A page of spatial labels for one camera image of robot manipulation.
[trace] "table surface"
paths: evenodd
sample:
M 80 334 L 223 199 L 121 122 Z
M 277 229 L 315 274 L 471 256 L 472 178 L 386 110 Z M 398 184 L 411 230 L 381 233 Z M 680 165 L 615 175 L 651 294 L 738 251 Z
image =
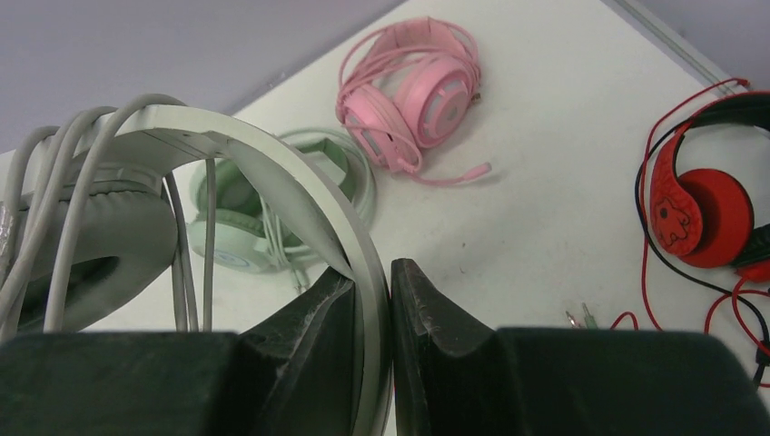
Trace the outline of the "table surface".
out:
M 484 74 L 482 103 L 446 144 L 427 152 L 424 175 L 452 176 L 483 161 L 492 162 L 494 171 L 482 182 L 452 188 L 378 172 L 371 236 L 386 272 L 394 259 L 415 259 L 451 300 L 490 327 L 566 327 L 565 311 L 580 313 L 585 302 L 601 326 L 633 311 L 651 328 L 639 293 L 642 232 L 634 177 L 649 128 L 701 84 L 599 0 L 479 0 L 473 6 L 410 0 L 236 117 L 276 134 L 339 125 L 336 77 L 348 48 L 373 28 L 422 15 L 466 27 L 479 42 Z M 749 128 L 711 130 L 691 135 L 697 146 L 683 147 L 679 170 L 718 166 L 744 182 L 755 203 L 766 199 L 759 164 L 770 159 L 766 139 Z M 744 152 L 732 153 L 736 147 Z M 188 220 L 192 172 L 192 165 L 177 171 Z M 755 206 L 757 223 L 767 222 L 767 212 Z M 192 261 L 200 291 L 202 259 Z M 314 266 L 311 276 L 323 268 Z M 694 274 L 735 282 L 727 270 Z M 665 328 L 703 329 L 706 309 L 718 295 L 657 261 L 648 279 Z M 295 296 L 287 272 L 247 275 L 217 267 L 214 287 L 217 330 L 245 330 Z M 171 278 L 165 273 L 91 330 L 172 327 Z M 728 304 L 717 311 L 713 333 L 754 369 L 754 347 Z M 389 431 L 395 434 L 392 425 Z

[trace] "headset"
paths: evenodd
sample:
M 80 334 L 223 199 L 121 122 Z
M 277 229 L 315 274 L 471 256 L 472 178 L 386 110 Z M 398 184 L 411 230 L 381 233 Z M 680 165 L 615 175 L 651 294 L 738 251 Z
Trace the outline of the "headset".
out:
M 316 136 L 299 142 L 289 141 L 297 136 Z M 323 154 L 342 174 L 337 182 L 356 213 L 371 225 L 375 206 L 375 183 L 369 161 L 356 144 L 344 134 L 331 129 L 300 129 L 278 136 L 307 155 Z M 349 161 L 348 155 L 355 159 Z M 235 271 L 263 273 L 283 268 L 291 270 L 294 287 L 303 292 L 309 286 L 303 265 L 317 260 L 317 254 L 288 232 L 254 191 L 246 177 L 232 161 L 216 164 L 216 239 L 214 261 Z M 207 205 L 206 167 L 196 169 L 190 182 L 192 202 L 199 211 Z M 187 224 L 192 250 L 205 255 L 206 213 L 198 213 Z
M 352 56 L 375 37 L 343 80 Z M 392 100 L 373 84 L 407 67 Z M 423 166 L 420 149 L 443 143 L 457 129 L 479 98 L 480 79 L 479 50 L 465 29 L 429 17 L 389 25 L 355 44 L 342 61 L 337 118 L 369 158 L 392 173 L 403 171 L 435 186 L 470 181 L 491 171 L 491 165 L 443 180 L 423 179 L 417 172 Z
M 770 224 L 755 228 L 744 187 L 728 173 L 700 168 L 676 174 L 686 134 L 714 124 L 770 132 L 770 92 L 730 95 L 701 108 L 663 145 L 650 182 L 650 223 L 660 246 L 699 268 L 732 265 L 753 282 L 770 281 Z
M 216 226 L 207 228 L 199 329 L 172 170 L 206 160 L 206 213 L 214 221 L 216 158 L 232 160 L 287 229 L 355 281 L 351 377 L 360 388 L 352 434 L 382 434 L 392 394 L 389 295 L 366 226 L 340 188 L 294 147 L 166 95 L 83 111 L 62 127 L 35 130 L 14 153 L 0 207 L 2 338 L 17 329 L 80 330 L 169 267 L 177 330 L 209 331 Z M 35 188 L 22 195 L 27 172 Z

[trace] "green headphones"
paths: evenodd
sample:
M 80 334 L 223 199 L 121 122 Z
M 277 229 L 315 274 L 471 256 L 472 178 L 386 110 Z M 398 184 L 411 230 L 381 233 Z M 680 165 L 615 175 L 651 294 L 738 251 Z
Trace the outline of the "green headphones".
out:
M 317 165 L 337 183 L 361 219 L 369 225 L 374 208 L 374 177 L 366 156 L 348 136 L 332 130 L 303 129 L 279 138 L 287 140 L 308 134 L 324 137 L 294 146 L 308 157 L 322 159 Z M 351 164 L 350 156 L 355 158 L 357 166 Z M 298 290 L 306 288 L 308 280 L 303 274 L 303 265 L 317 259 L 315 252 L 280 223 L 235 163 L 218 161 L 215 174 L 214 261 L 248 273 L 290 268 L 295 287 Z M 192 177 L 190 193 L 199 213 L 195 221 L 187 225 L 187 232 L 192 250 L 203 256 L 208 203 L 205 165 L 199 166 Z

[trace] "red headphones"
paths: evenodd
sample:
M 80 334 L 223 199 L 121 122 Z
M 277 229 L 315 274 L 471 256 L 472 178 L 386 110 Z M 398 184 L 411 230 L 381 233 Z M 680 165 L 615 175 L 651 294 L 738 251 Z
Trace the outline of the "red headphones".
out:
M 676 175 L 685 134 L 714 124 L 770 131 L 770 92 L 717 100 L 681 124 L 658 155 L 650 183 L 650 222 L 660 246 L 699 268 L 732 265 L 752 282 L 770 281 L 770 224 L 754 228 L 754 208 L 733 176 L 715 169 Z

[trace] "pink headset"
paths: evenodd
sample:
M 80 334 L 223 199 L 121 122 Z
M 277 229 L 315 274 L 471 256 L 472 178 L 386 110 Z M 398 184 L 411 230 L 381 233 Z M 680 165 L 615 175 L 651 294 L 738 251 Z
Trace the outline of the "pink headset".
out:
M 461 42 L 457 34 L 468 42 Z M 344 81 L 345 67 L 364 44 L 378 36 Z M 407 56 L 420 54 L 418 59 Z M 372 83 L 411 66 L 393 99 Z M 458 127 L 475 100 L 481 70 L 476 41 L 457 25 L 419 18 L 389 25 L 366 36 L 340 67 L 337 118 L 378 166 L 404 171 L 417 182 L 445 186 L 476 179 L 491 171 L 479 165 L 461 177 L 427 180 L 420 148 L 441 144 Z

